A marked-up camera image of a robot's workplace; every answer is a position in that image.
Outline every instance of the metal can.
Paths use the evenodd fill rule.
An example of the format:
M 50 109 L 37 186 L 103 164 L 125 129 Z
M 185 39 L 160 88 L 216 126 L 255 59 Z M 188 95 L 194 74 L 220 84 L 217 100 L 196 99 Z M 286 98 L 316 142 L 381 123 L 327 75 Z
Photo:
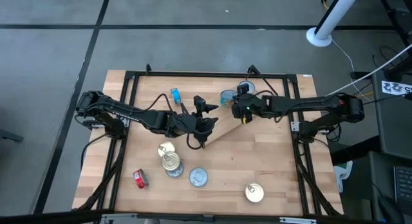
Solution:
M 146 175 L 143 172 L 143 169 L 139 169 L 133 173 L 133 177 L 135 178 L 135 182 L 139 189 L 143 189 L 145 186 L 149 185 L 149 181 L 146 178 Z
M 189 181 L 196 187 L 204 186 L 207 182 L 206 170 L 202 168 L 194 168 L 189 174 Z
M 180 162 L 180 165 L 176 170 L 173 170 L 173 171 L 165 170 L 165 171 L 166 171 L 166 174 L 169 175 L 170 177 L 173 177 L 173 178 L 179 177 L 183 173 L 183 163 Z
M 231 90 L 231 89 L 222 91 L 220 93 L 220 105 L 225 106 L 225 107 L 231 106 L 234 102 L 233 96 L 236 96 L 237 94 L 238 92 Z
M 265 192 L 257 183 L 250 183 L 245 188 L 246 198 L 251 202 L 259 202 L 263 199 Z
M 166 152 L 174 152 L 174 145 L 170 142 L 163 142 L 157 147 L 159 156 L 163 156 Z
M 179 168 L 180 165 L 180 157 L 177 153 L 174 152 L 166 152 L 162 156 L 162 166 L 167 171 L 173 171 Z
M 180 94 L 178 91 L 178 88 L 172 88 L 170 89 L 170 92 L 172 93 L 172 98 L 175 104 L 181 104 L 182 100 L 180 98 Z
M 249 90 L 247 91 L 247 93 L 254 94 L 256 92 L 255 85 L 251 81 L 249 80 L 241 81 L 238 86 L 243 85 L 243 84 L 249 85 Z

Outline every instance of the can lid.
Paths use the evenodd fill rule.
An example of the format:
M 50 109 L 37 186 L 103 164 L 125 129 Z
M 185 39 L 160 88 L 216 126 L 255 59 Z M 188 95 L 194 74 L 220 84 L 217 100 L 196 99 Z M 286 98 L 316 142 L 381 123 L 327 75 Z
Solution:
M 176 170 L 173 170 L 173 171 L 166 170 L 166 174 L 173 178 L 179 177 L 180 175 L 182 175 L 182 173 L 183 173 L 183 163 L 181 162 L 180 162 L 179 167 Z
M 191 184 L 196 187 L 205 185 L 207 182 L 206 170 L 202 168 L 194 168 L 189 175 L 189 180 Z
M 163 156 L 166 152 L 174 152 L 174 145 L 170 142 L 163 142 L 157 148 L 159 156 Z
M 145 184 L 145 185 L 149 185 L 149 181 L 147 180 L 146 175 L 145 175 L 144 172 L 143 172 L 143 169 L 139 169 L 138 171 L 139 171 L 139 173 L 140 173 L 140 175 L 141 175 L 141 177 L 142 177 L 142 180 L 143 180 L 144 184 Z
M 247 93 L 255 93 L 255 90 L 256 90 L 255 85 L 251 81 L 249 81 L 249 80 L 241 81 L 239 83 L 239 86 L 243 85 L 243 84 L 248 84 L 249 85 L 249 90 L 247 91 Z
M 162 166 L 168 171 L 173 171 L 177 169 L 180 165 L 180 158 L 177 153 L 174 152 L 166 152 L 162 156 Z
M 263 199 L 265 192 L 259 184 L 250 183 L 245 188 L 245 194 L 249 201 L 259 202 Z
M 236 92 L 236 91 L 234 91 L 234 90 L 232 90 L 232 89 L 227 89 L 227 90 L 224 90 L 224 91 L 222 91 L 221 93 L 220 93 L 220 97 L 221 98 L 224 98 L 224 99 L 226 99 L 226 100 L 232 100 L 233 99 L 233 96 L 235 96 L 235 95 L 237 95 L 238 94 L 238 92 Z

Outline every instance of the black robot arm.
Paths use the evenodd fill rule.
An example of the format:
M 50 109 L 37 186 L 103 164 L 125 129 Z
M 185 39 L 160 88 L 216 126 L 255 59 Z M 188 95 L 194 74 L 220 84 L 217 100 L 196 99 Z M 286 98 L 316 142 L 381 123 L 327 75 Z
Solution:
M 106 134 L 116 139 L 123 139 L 126 135 L 126 129 L 123 121 L 113 118 L 109 113 L 138 122 L 152 133 L 170 138 L 187 133 L 194 134 L 194 137 L 202 145 L 212 133 L 217 118 L 203 118 L 201 114 L 204 111 L 209 112 L 216 109 L 217 106 L 207 105 L 199 96 L 194 98 L 194 104 L 197 113 L 188 114 L 182 104 L 183 113 L 178 114 L 171 109 L 165 111 L 139 109 L 113 100 L 101 91 L 89 91 L 81 96 L 76 111 L 78 116 L 94 117 L 103 124 Z
M 312 122 L 296 122 L 292 130 L 298 133 L 300 140 L 313 142 L 315 135 L 320 130 L 333 129 L 334 125 L 341 122 L 356 123 L 364 118 L 362 100 L 340 93 L 325 97 L 293 99 L 282 96 L 263 95 L 258 98 L 246 93 L 248 85 L 238 86 L 238 95 L 234 97 L 232 114 L 234 118 L 241 119 L 243 124 L 252 121 L 252 115 L 261 118 L 274 118 L 276 122 L 297 111 L 328 111 Z

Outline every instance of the wooden table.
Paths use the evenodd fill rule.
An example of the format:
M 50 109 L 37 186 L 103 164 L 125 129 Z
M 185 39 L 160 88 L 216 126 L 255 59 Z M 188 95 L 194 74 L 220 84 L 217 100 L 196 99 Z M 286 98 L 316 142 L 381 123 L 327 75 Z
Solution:
M 118 100 L 124 75 L 125 71 L 108 71 L 103 92 Z M 316 96 L 311 75 L 297 75 L 297 79 L 302 98 Z M 175 87 L 179 89 L 188 110 L 194 109 L 192 98 L 195 95 L 203 97 L 209 104 L 218 104 L 216 98 L 220 92 L 235 88 L 241 80 L 141 76 L 135 106 L 146 108 L 161 93 L 169 95 L 169 100 L 173 103 L 170 89 Z M 261 79 L 250 80 L 257 91 L 268 89 Z M 279 95 L 284 95 L 282 80 L 268 81 Z M 129 96 L 130 94 L 126 96 L 126 101 L 129 101 Z M 181 112 L 178 106 L 173 108 L 178 113 Z M 167 109 L 165 100 L 161 98 L 153 109 Z M 230 108 L 226 112 L 231 116 Z M 209 114 L 210 117 L 215 115 L 213 111 Z M 320 112 L 304 113 L 305 120 L 320 116 Z M 224 125 L 216 123 L 214 132 L 219 133 L 224 128 Z M 94 129 L 91 139 L 103 132 L 103 129 Z M 323 135 L 317 135 L 316 138 L 326 141 Z M 182 159 L 184 172 L 179 178 L 166 175 L 160 163 L 157 147 L 164 141 L 173 142 Z M 73 208 L 82 205 L 101 182 L 109 143 L 109 138 L 103 138 L 89 146 Z M 333 207 L 342 213 L 329 149 L 320 142 L 314 142 L 310 144 L 310 150 L 317 185 Z M 189 173 L 195 167 L 203 167 L 209 175 L 204 187 L 197 188 L 189 182 Z M 145 171 L 150 182 L 150 186 L 143 190 L 138 189 L 133 179 L 133 172 L 140 168 Z M 260 203 L 251 203 L 245 198 L 245 186 L 250 182 L 258 182 L 265 190 L 265 197 Z M 106 192 L 104 207 L 108 207 L 110 192 L 111 184 Z M 313 212 L 311 192 L 307 185 L 306 193 L 310 211 Z M 176 139 L 152 134 L 140 124 L 132 122 L 115 210 L 175 214 L 303 215 L 288 118 L 284 117 L 278 124 L 273 119 L 255 118 L 251 123 L 234 128 L 209 142 L 205 149 L 197 151 L 181 142 L 176 143 Z

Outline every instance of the concrete floor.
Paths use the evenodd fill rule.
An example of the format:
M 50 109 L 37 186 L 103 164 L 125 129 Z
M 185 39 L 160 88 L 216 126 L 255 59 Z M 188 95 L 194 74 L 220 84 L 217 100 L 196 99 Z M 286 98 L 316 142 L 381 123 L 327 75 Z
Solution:
M 325 13 L 319 1 L 110 0 L 103 23 L 315 26 Z M 0 24 L 95 24 L 102 2 L 0 0 Z M 360 24 L 390 24 L 379 0 L 357 0 L 341 23 Z M 0 128 L 25 137 L 20 144 L 1 141 L 2 216 L 33 209 L 91 33 L 0 30 Z M 374 69 L 371 56 L 378 55 L 379 46 L 403 48 L 395 32 L 334 32 L 333 38 L 359 71 Z M 146 63 L 159 71 L 245 72 L 254 64 L 267 73 L 312 74 L 318 95 L 347 84 L 351 71 L 336 46 L 313 47 L 305 30 L 102 30 L 82 90 L 102 89 L 107 70 L 142 70 Z M 376 135 L 376 125 L 374 107 L 368 106 L 363 122 L 342 125 L 341 142 L 351 145 Z M 88 139 L 89 131 L 72 122 L 45 212 L 71 209 Z

